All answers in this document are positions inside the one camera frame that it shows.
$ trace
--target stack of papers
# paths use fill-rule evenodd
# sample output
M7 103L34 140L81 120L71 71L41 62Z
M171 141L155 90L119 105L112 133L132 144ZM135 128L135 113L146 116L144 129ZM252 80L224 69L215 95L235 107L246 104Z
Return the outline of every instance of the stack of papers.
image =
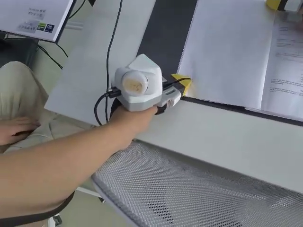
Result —
M303 119L303 26L264 0L200 0L179 73L195 98Z

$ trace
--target white desk surface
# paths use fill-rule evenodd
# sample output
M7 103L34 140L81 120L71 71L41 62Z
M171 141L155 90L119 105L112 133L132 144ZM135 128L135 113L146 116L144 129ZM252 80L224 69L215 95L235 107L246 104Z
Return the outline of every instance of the white desk surface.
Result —
M110 74L137 53L155 0L124 1L110 54ZM93 107L106 90L106 53L119 0L97 0L78 46L46 104L52 111L96 124ZM99 107L103 122L104 103ZM303 193L303 127L181 101L138 137Z

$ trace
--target floor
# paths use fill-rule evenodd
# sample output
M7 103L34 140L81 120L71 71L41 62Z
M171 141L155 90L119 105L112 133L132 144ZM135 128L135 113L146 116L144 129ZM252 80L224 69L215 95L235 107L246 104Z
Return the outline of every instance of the floor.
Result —
M82 0L78 0L75 9L79 7ZM84 7L72 19L83 22L91 13L92 7L86 1ZM59 41L59 45L69 54L73 47L77 45L77 36L81 31L65 29ZM63 52L52 43L39 42L49 54L62 66L67 58ZM48 93L55 86L61 75L61 70L41 51L38 51L33 67L38 80L42 83ZM93 189L90 180L84 183L83 187ZM63 220L62 227L128 227L130 225L118 215L107 203L101 203L97 197L76 192L72 202L60 213Z

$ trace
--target monitor screen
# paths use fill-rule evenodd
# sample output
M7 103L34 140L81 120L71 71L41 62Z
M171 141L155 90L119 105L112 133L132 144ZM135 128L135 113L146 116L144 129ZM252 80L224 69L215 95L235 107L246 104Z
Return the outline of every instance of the monitor screen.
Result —
M1 0L0 31L57 42L76 0Z

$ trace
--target human arm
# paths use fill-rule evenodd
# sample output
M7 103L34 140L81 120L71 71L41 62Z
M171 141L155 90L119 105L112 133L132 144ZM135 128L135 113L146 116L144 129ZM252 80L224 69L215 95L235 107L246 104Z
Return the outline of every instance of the human arm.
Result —
M0 156L0 218L58 207L111 155L128 147L156 112L120 107L102 127Z

